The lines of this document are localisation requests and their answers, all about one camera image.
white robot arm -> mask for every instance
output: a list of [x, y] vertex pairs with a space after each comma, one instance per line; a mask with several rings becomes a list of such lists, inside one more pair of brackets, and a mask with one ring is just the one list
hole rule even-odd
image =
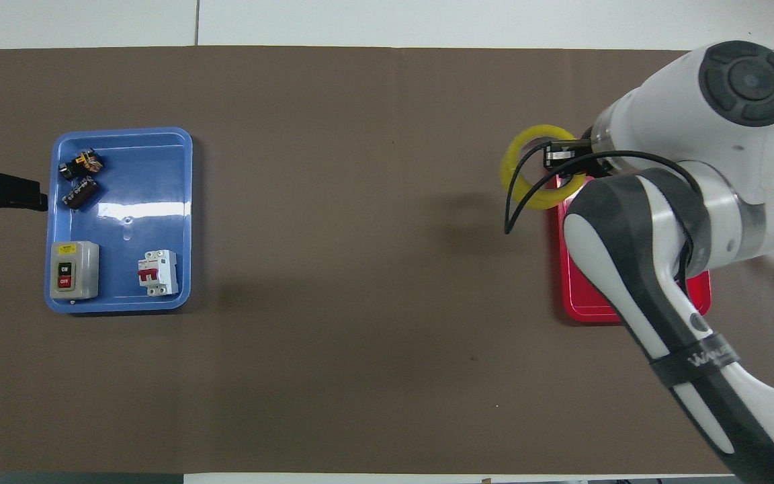
[[[774, 251], [774, 52], [750, 42], [703, 47], [600, 114], [596, 154], [614, 177], [590, 181], [569, 208], [570, 256], [617, 309], [664, 386], [746, 482], [774, 482], [774, 389], [739, 364], [675, 282]], [[691, 248], [683, 251], [684, 244]]]

circuit breaker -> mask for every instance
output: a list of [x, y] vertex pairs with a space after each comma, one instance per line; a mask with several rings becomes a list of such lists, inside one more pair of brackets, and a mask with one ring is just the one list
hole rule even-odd
[[88, 240], [54, 242], [50, 248], [50, 298], [96, 297], [100, 251]]
[[145, 252], [145, 258], [138, 263], [139, 285], [146, 288], [151, 296], [177, 294], [176, 264], [178, 257], [175, 252], [165, 249]]

brown surface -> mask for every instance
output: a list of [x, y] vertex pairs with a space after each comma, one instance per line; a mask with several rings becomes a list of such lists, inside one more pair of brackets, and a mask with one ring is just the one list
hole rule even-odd
[[[621, 327], [569, 327], [514, 134], [581, 132], [676, 52], [0, 51], [0, 171], [63, 132], [196, 141], [174, 315], [57, 315], [46, 215], [0, 211], [0, 471], [726, 472]], [[709, 320], [774, 385], [774, 256]]]

yellow tape roll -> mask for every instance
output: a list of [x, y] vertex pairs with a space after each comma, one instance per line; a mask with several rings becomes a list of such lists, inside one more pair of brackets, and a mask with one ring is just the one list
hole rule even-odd
[[[571, 132], [559, 128], [558, 126], [552, 126], [550, 124], [537, 124], [537, 126], [531, 126], [531, 128], [525, 129], [516, 136], [512, 143], [507, 148], [507, 154], [504, 155], [503, 161], [501, 161], [501, 183], [504, 190], [509, 190], [509, 182], [513, 179], [513, 173], [516, 166], [519, 164], [519, 153], [524, 146], [533, 140], [538, 138], [555, 138], [556, 140], [574, 140], [575, 137]], [[585, 174], [579, 173], [574, 175], [569, 183], [559, 187], [558, 189], [542, 189], [534, 193], [531, 200], [527, 203], [528, 208], [534, 208], [537, 210], [547, 210], [557, 206], [560, 202], [563, 202], [570, 195], [578, 191], [581, 185], [584, 184]], [[518, 203], [529, 191], [533, 185], [529, 184], [522, 175], [515, 180], [515, 186], [513, 187], [513, 201]]]

blue plastic tray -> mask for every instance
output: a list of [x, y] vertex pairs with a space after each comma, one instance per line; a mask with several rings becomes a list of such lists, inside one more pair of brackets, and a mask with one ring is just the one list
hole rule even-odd
[[[93, 149], [103, 160], [95, 175], [101, 191], [79, 210], [62, 203], [77, 181], [58, 165]], [[193, 140], [180, 128], [68, 132], [52, 148], [50, 210], [46, 229], [44, 297], [59, 313], [175, 309], [190, 296]], [[99, 245], [97, 297], [51, 299], [50, 246], [65, 240]], [[148, 296], [139, 286], [138, 260], [147, 251], [169, 249], [178, 256], [178, 294]]]

